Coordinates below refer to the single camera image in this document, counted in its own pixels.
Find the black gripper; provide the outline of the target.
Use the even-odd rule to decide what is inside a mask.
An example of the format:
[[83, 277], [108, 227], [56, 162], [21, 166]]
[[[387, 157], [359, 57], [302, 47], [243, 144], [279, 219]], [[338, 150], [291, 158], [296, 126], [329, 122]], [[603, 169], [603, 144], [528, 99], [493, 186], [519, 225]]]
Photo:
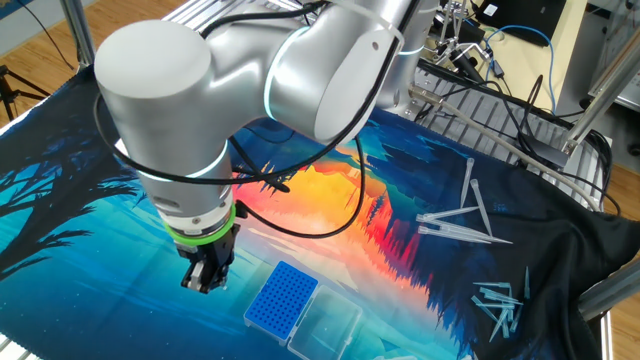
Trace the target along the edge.
[[181, 286], [204, 294], [224, 287], [229, 267], [234, 260], [235, 240], [239, 230], [240, 226], [233, 224], [224, 234], [218, 232], [217, 240], [204, 245], [191, 246], [175, 241], [179, 255], [192, 262]]

